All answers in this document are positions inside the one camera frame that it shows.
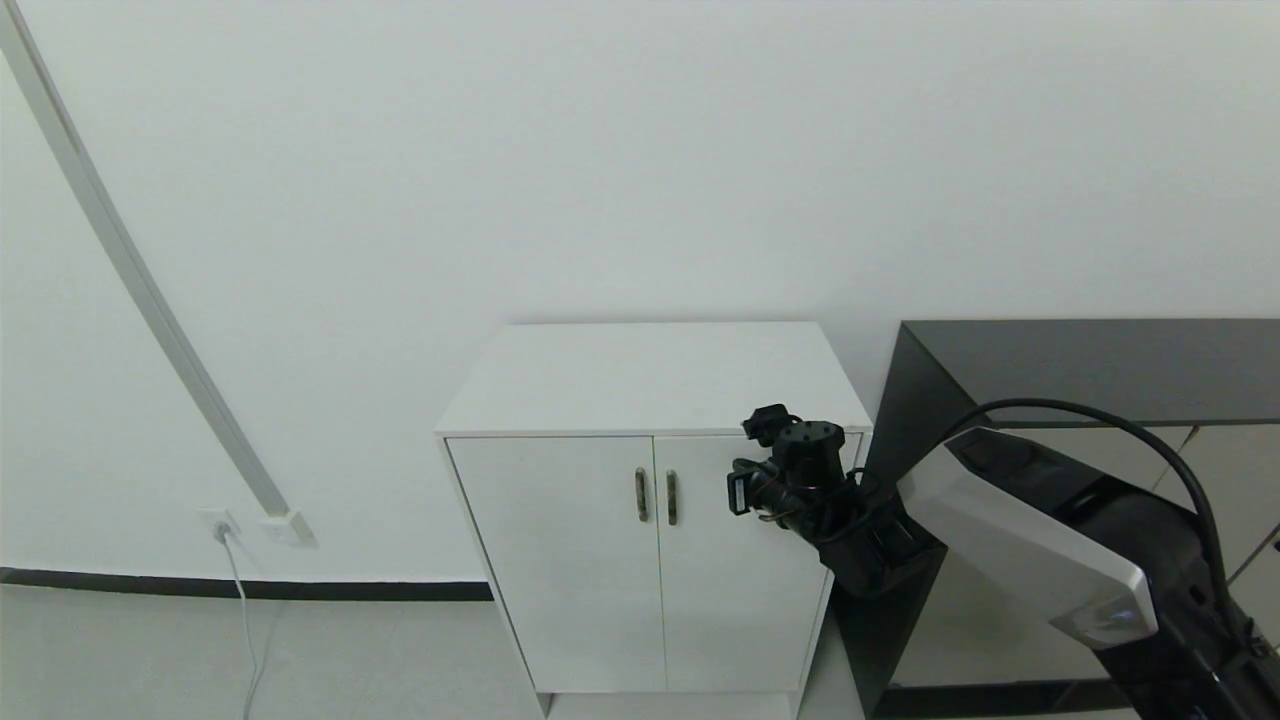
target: black cable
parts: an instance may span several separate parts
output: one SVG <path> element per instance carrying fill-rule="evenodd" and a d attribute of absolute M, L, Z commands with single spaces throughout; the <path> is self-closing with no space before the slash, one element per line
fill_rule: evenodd
<path fill-rule="evenodd" d="M 1190 466 L 1187 465 L 1187 461 L 1183 460 L 1167 442 L 1160 439 L 1152 434 L 1151 430 L 1132 420 L 1125 420 L 1119 415 L 1112 415 L 1111 413 L 1098 410 L 1097 407 L 1089 407 L 1088 405 L 1044 397 L 1010 397 L 1006 400 L 984 402 L 970 409 L 955 423 L 952 423 L 950 428 L 947 428 L 947 432 L 942 434 L 942 438 L 940 438 L 936 445 L 945 442 L 963 427 L 968 425 L 974 418 L 986 415 L 993 410 L 1002 410 L 1005 407 L 1048 407 L 1051 410 L 1062 410 L 1065 413 L 1074 413 L 1076 415 L 1084 415 L 1085 418 L 1093 418 L 1094 420 L 1106 423 L 1140 439 L 1147 443 L 1148 447 L 1155 450 L 1161 457 L 1164 457 L 1165 461 L 1169 462 L 1169 466 L 1172 468 L 1174 473 L 1178 474 L 1183 486 L 1187 487 L 1187 493 L 1192 497 L 1192 506 L 1196 507 L 1196 514 L 1199 516 L 1201 550 L 1204 555 L 1204 562 L 1208 565 L 1210 583 L 1213 587 L 1213 598 L 1215 605 L 1217 606 L 1217 612 L 1222 618 L 1222 623 L 1226 625 L 1228 630 L 1235 635 L 1236 641 L 1239 641 L 1243 647 L 1249 647 L 1249 633 L 1247 633 L 1239 615 L 1231 611 L 1231 596 L 1226 588 L 1226 566 L 1222 562 L 1222 544 L 1217 537 L 1217 523 L 1213 520 L 1213 511 L 1210 509 L 1208 496 L 1204 495 L 1204 487 L 1201 486 L 1199 479 L 1196 478 L 1196 473 L 1192 471 Z"/>

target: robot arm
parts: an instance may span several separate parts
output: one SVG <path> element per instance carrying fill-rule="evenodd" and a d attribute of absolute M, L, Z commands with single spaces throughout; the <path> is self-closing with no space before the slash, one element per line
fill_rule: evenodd
<path fill-rule="evenodd" d="M 731 510 L 800 534 L 850 594 L 941 541 L 1089 647 L 1142 717 L 1280 719 L 1280 659 L 1226 596 L 1211 514 L 991 428 L 948 433 L 902 478 L 845 474 L 841 429 L 780 405 L 744 428 L 773 454 L 735 461 Z"/>

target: tile floor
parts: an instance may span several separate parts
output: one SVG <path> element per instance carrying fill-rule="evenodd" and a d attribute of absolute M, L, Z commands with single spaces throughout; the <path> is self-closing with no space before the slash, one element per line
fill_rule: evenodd
<path fill-rule="evenodd" d="M 250 621 L 255 719 L 534 720 L 492 603 L 251 601 Z M 4 720 L 230 720 L 247 665 L 238 601 L 0 588 Z M 829 623 L 801 719 L 861 719 Z"/>

